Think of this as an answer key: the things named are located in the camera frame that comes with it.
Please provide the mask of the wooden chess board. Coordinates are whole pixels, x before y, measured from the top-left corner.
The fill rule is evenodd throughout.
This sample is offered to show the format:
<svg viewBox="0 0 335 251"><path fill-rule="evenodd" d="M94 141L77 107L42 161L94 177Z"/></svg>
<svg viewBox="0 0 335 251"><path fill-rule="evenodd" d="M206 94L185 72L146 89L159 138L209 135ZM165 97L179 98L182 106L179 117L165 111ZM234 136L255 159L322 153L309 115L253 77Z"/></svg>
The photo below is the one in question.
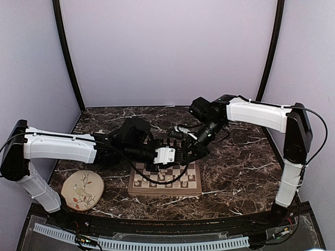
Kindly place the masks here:
<svg viewBox="0 0 335 251"><path fill-rule="evenodd" d="M187 171L181 165L174 165L158 173L146 171L146 164L143 163L137 163L136 168L145 178L131 170L128 193L132 196L192 197L202 194L197 162L191 162Z"/></svg>

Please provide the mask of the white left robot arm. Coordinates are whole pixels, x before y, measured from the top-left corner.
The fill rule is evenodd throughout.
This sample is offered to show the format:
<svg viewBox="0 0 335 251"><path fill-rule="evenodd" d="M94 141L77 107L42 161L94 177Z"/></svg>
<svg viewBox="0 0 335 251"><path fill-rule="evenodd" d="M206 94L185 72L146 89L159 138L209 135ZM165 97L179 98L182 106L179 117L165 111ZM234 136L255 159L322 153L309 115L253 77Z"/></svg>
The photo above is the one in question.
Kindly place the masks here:
<svg viewBox="0 0 335 251"><path fill-rule="evenodd" d="M85 164L129 164L140 162L156 169L174 164L188 166L186 150L155 139L151 125L139 118L126 119L111 133L64 134L39 130L21 119L14 125L1 147L1 176L20 184L63 228L74 223L65 199L54 191L37 172L33 159L76 161Z"/></svg>

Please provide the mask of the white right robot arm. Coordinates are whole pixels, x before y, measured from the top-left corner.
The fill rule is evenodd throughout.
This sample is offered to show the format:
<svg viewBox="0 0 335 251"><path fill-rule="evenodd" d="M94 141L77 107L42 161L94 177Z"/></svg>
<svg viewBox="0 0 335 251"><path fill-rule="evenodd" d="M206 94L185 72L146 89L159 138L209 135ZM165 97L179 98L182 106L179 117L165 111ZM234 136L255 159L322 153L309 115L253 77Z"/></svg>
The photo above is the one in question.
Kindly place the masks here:
<svg viewBox="0 0 335 251"><path fill-rule="evenodd" d="M268 132L282 135L283 172L274 203L279 206L267 216L272 227L278 227L287 219L288 208L303 178L313 133L305 107L301 103L292 106L267 104L243 96L222 95L214 101L198 97L189 107L190 114L202 123L191 137L188 148L193 159L209 154L208 146L217 134L231 122L243 122L263 127Z"/></svg>

